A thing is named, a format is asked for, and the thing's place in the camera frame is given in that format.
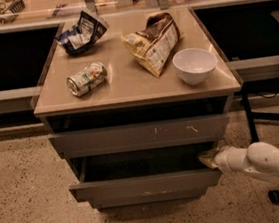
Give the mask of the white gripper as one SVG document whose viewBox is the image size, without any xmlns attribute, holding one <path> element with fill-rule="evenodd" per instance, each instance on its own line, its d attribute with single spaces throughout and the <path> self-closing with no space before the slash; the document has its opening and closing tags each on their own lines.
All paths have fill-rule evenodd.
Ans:
<svg viewBox="0 0 279 223">
<path fill-rule="evenodd" d="M 224 146 L 214 147 L 197 155 L 198 160 L 210 169 L 218 168 L 222 172 L 248 172 L 251 163 L 247 158 L 247 149 Z"/>
</svg>

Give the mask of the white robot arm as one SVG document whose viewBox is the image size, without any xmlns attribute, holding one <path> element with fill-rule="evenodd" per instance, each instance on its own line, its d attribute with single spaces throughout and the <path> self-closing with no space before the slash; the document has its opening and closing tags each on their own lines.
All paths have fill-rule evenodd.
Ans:
<svg viewBox="0 0 279 223">
<path fill-rule="evenodd" d="M 217 168 L 222 173 L 242 172 L 271 183 L 279 180 L 279 148 L 268 143 L 256 142 L 247 148 L 215 147 L 201 152 L 198 160 L 210 169 Z"/>
</svg>

